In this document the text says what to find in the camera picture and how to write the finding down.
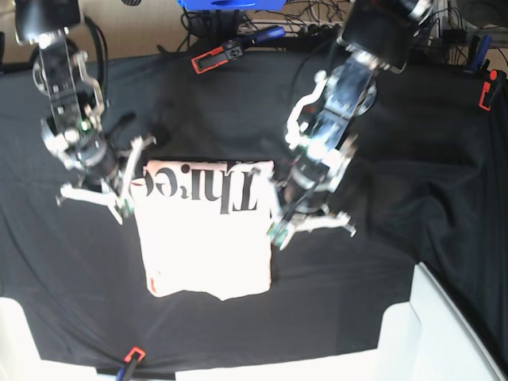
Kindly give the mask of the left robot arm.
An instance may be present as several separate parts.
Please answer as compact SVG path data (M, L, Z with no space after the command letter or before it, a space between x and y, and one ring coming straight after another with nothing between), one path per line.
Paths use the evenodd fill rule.
M287 119L285 140L297 152L283 189L281 221L322 210L355 154L348 128L372 106L380 71L401 72L413 39L431 13L431 1L354 1L333 48L350 55L315 75L313 91L300 98Z

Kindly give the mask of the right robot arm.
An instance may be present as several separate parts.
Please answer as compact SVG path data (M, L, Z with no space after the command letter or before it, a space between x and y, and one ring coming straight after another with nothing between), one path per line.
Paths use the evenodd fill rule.
M77 1L16 1L13 7L17 42L36 46L33 81L51 108L41 122L44 145L66 169L81 174L77 185L62 187L63 197L88 193L126 198L141 152L154 139L136 137L127 149L118 145L116 136L135 120L133 113L110 129L102 126L109 74L103 31L83 15ZM94 42L96 77L87 70L87 52L72 47L67 37L79 25L88 28Z

